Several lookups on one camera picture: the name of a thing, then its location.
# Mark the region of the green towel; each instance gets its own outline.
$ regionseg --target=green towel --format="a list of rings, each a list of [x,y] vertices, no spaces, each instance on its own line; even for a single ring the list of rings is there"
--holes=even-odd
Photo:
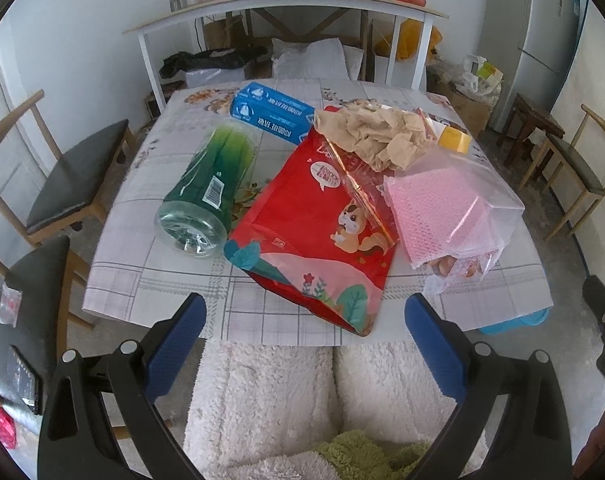
[[[360,430],[339,434],[316,451],[334,468],[341,480],[404,480],[429,449],[419,442],[403,447],[391,456]]]

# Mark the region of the red snack bag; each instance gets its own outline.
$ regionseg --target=red snack bag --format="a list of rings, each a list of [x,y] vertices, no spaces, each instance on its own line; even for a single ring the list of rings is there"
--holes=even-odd
[[[267,290],[368,335],[398,239],[383,177],[312,128],[231,234],[225,256]]]

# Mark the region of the tablecloth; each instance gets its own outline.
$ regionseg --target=tablecloth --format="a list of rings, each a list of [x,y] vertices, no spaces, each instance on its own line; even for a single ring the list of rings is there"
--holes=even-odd
[[[316,108],[376,99],[463,125],[446,98],[367,82],[260,80]],[[258,286],[222,255],[197,259],[156,236],[154,216],[215,125],[228,120],[243,83],[176,92],[139,150],[109,213],[91,266],[83,309],[97,316],[152,326],[175,313],[190,292],[207,304],[206,338],[253,344],[339,346],[406,338],[404,303],[421,292],[427,271],[412,269],[397,250],[372,333],[361,338]],[[295,146],[265,133],[251,181],[264,186]],[[474,142],[472,156],[489,164]],[[428,298],[443,319],[471,330],[552,306],[545,272],[523,221],[495,268],[478,284],[458,284]]]

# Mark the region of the door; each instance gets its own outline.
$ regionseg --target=door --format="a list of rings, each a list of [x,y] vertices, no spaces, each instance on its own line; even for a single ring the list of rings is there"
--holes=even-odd
[[[8,113],[9,107],[0,86],[0,120]],[[0,195],[24,222],[43,184],[44,175],[14,128],[0,144]],[[0,260],[6,266],[12,266],[30,248],[0,213]]]

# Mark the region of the refrigerator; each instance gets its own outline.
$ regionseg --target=refrigerator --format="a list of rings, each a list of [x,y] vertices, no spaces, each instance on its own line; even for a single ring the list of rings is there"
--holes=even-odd
[[[487,0],[478,54],[504,74],[489,126],[501,132],[516,93],[551,111],[579,39],[580,0]]]

